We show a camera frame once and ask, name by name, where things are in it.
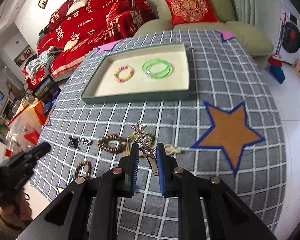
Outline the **yellow sunflower cord charm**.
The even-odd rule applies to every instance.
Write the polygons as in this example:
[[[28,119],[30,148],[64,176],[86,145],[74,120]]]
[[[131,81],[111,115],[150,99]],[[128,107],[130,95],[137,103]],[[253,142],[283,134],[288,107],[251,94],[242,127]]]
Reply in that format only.
[[[142,152],[142,148],[139,149],[139,157],[147,158],[150,157],[154,159],[154,152],[156,151],[156,145],[157,143],[153,141],[153,138],[149,135],[148,136],[151,139],[151,142],[147,144],[146,146],[146,154]],[[138,139],[139,136],[137,134],[130,134],[126,139],[126,145],[125,145],[125,156],[130,155],[130,147],[133,142]],[[167,155],[174,155],[174,154],[181,154],[181,150],[174,147],[172,144],[166,144],[164,145],[164,149]]]

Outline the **silver star hair clip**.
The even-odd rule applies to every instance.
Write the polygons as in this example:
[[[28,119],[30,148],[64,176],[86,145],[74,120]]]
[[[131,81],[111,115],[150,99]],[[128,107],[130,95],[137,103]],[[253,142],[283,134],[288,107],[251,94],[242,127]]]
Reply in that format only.
[[[150,134],[146,131],[146,127],[147,127],[146,125],[142,124],[139,121],[136,124],[131,126],[131,128],[133,129],[133,134],[137,134],[139,136],[139,138],[136,139],[135,143],[139,145],[139,149],[142,148],[141,150],[144,154],[146,154],[147,144],[151,142],[151,139],[148,137]],[[154,159],[150,157],[147,157],[145,159],[147,159],[147,162],[149,164],[149,167],[153,175],[158,176],[159,172],[158,172],[156,157],[154,157]]]

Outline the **black claw hair clip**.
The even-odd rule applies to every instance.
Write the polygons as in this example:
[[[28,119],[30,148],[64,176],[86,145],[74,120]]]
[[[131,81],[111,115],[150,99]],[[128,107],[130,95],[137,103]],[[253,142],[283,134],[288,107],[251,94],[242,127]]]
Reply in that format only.
[[[76,149],[78,148],[78,145],[79,145],[79,139],[69,136],[68,146]]]

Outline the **silver rhinestone brooch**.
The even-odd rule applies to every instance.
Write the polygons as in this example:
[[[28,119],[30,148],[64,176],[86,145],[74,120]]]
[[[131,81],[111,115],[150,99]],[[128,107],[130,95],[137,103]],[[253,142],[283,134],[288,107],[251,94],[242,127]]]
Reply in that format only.
[[[88,138],[82,138],[82,140],[81,140],[82,145],[91,145],[92,143],[93,143],[93,141]]]

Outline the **green translucent bangle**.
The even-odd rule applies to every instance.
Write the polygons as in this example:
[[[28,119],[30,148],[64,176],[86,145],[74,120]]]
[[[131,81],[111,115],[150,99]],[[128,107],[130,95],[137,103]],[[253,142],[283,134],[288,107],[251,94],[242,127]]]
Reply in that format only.
[[[144,74],[153,79],[162,79],[171,74],[173,66],[165,59],[156,58],[146,61],[141,69]]]

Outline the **green jewelry tray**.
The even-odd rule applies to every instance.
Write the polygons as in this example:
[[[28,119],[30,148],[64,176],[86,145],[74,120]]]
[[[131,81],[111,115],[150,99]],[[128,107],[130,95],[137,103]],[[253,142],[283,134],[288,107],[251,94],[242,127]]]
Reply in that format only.
[[[153,79],[143,73],[143,64],[156,58],[172,64],[169,76]],[[190,74],[185,45],[171,43],[102,56],[81,98],[87,104],[186,100],[189,93]]]

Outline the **orange star patch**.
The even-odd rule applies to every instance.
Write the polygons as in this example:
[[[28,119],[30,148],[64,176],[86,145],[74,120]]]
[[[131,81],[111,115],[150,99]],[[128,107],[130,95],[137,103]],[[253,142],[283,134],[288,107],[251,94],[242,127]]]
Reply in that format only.
[[[230,111],[207,101],[203,104],[211,126],[191,148],[223,151],[233,174],[237,174],[245,148],[264,142],[265,138],[249,126],[244,101]]]

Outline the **grey checked table cloth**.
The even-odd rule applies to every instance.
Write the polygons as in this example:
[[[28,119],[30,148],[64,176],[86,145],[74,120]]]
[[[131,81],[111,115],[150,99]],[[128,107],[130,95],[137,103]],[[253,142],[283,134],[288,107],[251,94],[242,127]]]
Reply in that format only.
[[[114,52],[158,44],[182,42],[190,68],[190,98],[186,101],[115,102],[88,105],[81,94],[104,53],[96,50],[75,70],[59,95],[40,139],[51,152],[35,169],[31,184],[48,200],[71,181],[77,164],[91,163],[91,174],[101,176],[118,165],[120,156],[98,148],[108,134],[127,137],[132,124],[140,121],[157,141],[181,150],[180,166],[196,176],[219,176],[257,214],[270,230],[279,222],[286,185],[286,149],[280,116],[261,72],[235,39],[221,41],[210,30],[165,31],[127,38]],[[221,150],[195,150],[192,144],[209,129],[203,102],[229,111],[245,102],[248,124],[265,138],[248,146],[237,174],[233,174]],[[78,138],[78,148],[68,146],[69,136]],[[82,145],[82,138],[93,141]]]

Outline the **red wedding blanket sofa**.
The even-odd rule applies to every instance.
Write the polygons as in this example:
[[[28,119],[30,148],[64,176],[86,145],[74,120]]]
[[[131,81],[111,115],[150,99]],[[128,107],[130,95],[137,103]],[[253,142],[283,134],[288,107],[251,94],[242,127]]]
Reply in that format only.
[[[38,55],[53,53],[52,62],[41,63],[30,73],[23,69],[30,90],[47,76],[58,77],[74,70],[96,47],[132,37],[144,23],[155,19],[146,0],[88,0],[68,13],[74,0],[67,0],[51,15],[38,38]]]

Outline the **red embroidered cushion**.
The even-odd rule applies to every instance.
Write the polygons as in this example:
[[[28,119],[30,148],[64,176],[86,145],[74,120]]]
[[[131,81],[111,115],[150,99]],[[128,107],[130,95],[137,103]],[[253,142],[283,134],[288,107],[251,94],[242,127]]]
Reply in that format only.
[[[219,23],[210,0],[165,0],[170,13],[171,24]]]

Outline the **white washing machine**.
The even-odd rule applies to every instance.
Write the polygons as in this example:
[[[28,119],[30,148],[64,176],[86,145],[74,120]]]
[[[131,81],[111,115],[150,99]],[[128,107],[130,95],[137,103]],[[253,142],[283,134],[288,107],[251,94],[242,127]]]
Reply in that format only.
[[[300,58],[300,14],[290,4],[281,4],[280,31],[276,49],[282,61],[293,65]]]

